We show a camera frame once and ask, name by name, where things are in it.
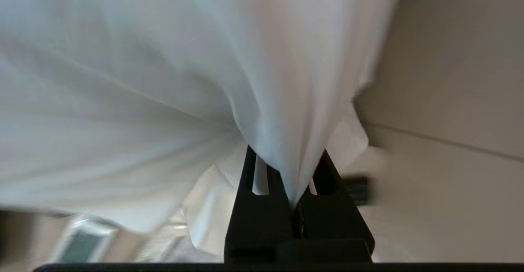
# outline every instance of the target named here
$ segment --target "black clamp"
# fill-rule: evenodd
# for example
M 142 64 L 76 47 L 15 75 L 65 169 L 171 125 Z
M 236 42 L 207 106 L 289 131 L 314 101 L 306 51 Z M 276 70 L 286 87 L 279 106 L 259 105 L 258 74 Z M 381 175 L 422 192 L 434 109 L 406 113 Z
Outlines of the black clamp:
M 269 195 L 253 194 L 256 153 L 247 148 L 225 240 L 226 264 L 371 262 L 375 240 L 326 151 L 290 211 L 280 173 L 267 166 Z

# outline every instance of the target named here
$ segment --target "beige wall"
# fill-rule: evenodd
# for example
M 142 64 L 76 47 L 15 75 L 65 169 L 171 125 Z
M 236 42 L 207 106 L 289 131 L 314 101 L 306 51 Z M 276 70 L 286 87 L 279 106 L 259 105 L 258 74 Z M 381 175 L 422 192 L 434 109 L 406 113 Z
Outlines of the beige wall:
M 524 160 L 524 0 L 400 0 L 370 123 Z
M 414 261 L 524 261 L 523 6 L 400 0 L 356 101 L 390 155 L 372 231 Z

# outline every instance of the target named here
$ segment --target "blurred object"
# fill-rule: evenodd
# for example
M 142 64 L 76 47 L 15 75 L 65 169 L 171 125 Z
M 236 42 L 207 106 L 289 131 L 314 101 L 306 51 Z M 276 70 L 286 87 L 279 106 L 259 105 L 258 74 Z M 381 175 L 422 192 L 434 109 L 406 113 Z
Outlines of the blurred object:
M 100 261 L 117 228 L 95 218 L 77 215 L 69 218 L 49 259 L 50 263 L 89 263 Z
M 70 225 L 71 218 L 75 216 L 57 216 L 50 214 L 35 214 L 32 223 L 32 236 L 30 246 L 23 250 L 25 257 L 29 260 L 29 269 L 48 263 L 54 248 L 59 244 L 61 236 Z M 146 240 L 142 234 L 135 234 L 124 229 L 118 229 L 112 242 L 109 244 L 104 256 L 103 263 L 131 261 Z
M 367 205 L 373 197 L 371 182 L 365 175 L 342 179 L 342 183 L 356 206 Z

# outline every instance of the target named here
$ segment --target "white fabric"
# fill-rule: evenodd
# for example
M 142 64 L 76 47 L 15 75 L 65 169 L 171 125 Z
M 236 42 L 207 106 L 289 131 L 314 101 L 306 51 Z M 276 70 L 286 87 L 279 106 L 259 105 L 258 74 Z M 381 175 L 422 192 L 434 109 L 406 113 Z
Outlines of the white fabric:
M 0 0 L 0 203 L 150 231 L 243 140 L 296 203 L 393 1 Z

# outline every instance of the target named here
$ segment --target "wall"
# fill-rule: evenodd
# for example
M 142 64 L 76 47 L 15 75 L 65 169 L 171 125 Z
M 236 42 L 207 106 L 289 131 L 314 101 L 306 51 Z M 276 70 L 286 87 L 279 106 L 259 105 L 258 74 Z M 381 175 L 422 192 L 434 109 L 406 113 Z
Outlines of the wall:
M 524 261 L 524 0 L 400 0 L 356 100 L 390 153 L 378 233 L 416 261 Z

